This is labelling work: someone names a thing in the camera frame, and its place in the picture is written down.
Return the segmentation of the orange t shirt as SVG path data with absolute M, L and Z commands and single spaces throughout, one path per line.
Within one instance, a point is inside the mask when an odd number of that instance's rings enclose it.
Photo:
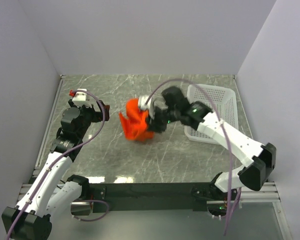
M 145 142 L 154 137 L 155 133 L 148 130 L 146 118 L 149 111 L 142 111 L 138 107 L 138 99 L 132 98 L 125 105 L 126 117 L 119 112 L 118 116 L 124 136 L 129 141 Z

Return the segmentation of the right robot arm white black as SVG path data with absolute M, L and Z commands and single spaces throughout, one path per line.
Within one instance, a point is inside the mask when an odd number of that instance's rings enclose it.
M 162 133 L 167 125 L 180 122 L 204 134 L 227 149 L 241 165 L 219 173 L 212 181 L 212 189 L 227 193 L 246 187 L 260 191 L 276 166 L 276 147 L 258 142 L 231 126 L 220 114 L 201 101 L 190 102 L 179 87 L 171 86 L 161 93 L 165 108 L 155 105 L 152 95 L 140 97 L 138 108 L 147 111 L 147 129 Z

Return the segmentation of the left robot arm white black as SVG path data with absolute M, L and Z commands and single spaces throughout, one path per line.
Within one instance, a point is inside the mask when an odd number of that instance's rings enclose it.
M 85 144 L 83 138 L 91 123 L 104 124 L 109 120 L 110 106 L 100 102 L 99 111 L 95 111 L 94 105 L 88 102 L 69 100 L 68 104 L 70 107 L 62 113 L 44 168 L 15 207 L 6 207 L 1 215 L 7 240 L 46 240 L 53 219 L 72 202 L 87 202 L 89 209 L 93 206 L 86 177 L 72 175 L 62 188 L 56 188 Z

